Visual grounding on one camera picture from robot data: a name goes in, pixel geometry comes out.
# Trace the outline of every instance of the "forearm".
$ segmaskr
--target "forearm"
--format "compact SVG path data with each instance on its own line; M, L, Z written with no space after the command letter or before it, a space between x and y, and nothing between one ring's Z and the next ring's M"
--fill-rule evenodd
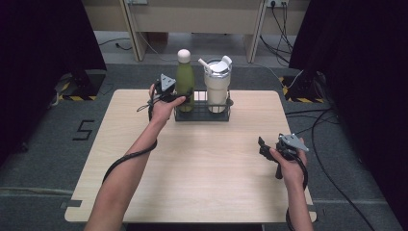
M302 185L288 186L289 215L294 230L313 230Z
M150 122L127 154L150 147L164 127L161 123ZM130 200L139 185L149 153L131 158L115 167L101 186L96 196L86 230L118 230Z

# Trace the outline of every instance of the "gray carpet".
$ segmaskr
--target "gray carpet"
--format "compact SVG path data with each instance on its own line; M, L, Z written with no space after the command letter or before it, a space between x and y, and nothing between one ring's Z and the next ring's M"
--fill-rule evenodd
M29 150L12 154L0 169L0 230L82 230L84 224L64 220L70 199L110 99L117 89L148 89L161 73L175 76L174 65L109 64L107 77L95 101L61 101L42 118L28 140ZM276 68L278 76L296 71ZM196 87L204 89L202 67L194 66ZM278 80L263 67L234 67L231 90L276 90L284 110L326 109L330 104L285 101ZM288 116L294 133L309 129L320 112ZM334 111L315 129L299 134L311 148L308 153L309 190L318 212L315 230L369 230L363 219L328 180L321 162L339 188L356 204L375 230L402 230L370 173L359 162L344 127ZM87 134L77 132L83 120ZM288 230L286 224L267 224L266 230Z

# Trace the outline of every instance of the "electrical outlet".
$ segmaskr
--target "electrical outlet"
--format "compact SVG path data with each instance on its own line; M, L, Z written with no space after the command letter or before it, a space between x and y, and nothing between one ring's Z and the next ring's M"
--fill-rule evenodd
M283 8L282 4L286 4L288 7L289 0L267 0L267 7L271 6L272 1L275 2L275 8Z

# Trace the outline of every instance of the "white bottle cap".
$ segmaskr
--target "white bottle cap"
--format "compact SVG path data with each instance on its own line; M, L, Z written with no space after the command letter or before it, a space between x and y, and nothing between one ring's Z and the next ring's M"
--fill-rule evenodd
M178 56L178 61L182 64L186 64L190 62L191 55L190 55L189 50L182 49L178 52L177 56Z

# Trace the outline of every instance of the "white tumbler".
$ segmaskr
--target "white tumbler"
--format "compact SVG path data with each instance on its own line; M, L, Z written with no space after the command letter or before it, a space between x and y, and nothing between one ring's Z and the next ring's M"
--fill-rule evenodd
M208 109L212 113L225 110L228 87L231 82L232 61L228 56L206 62L204 67L204 83L207 86Z

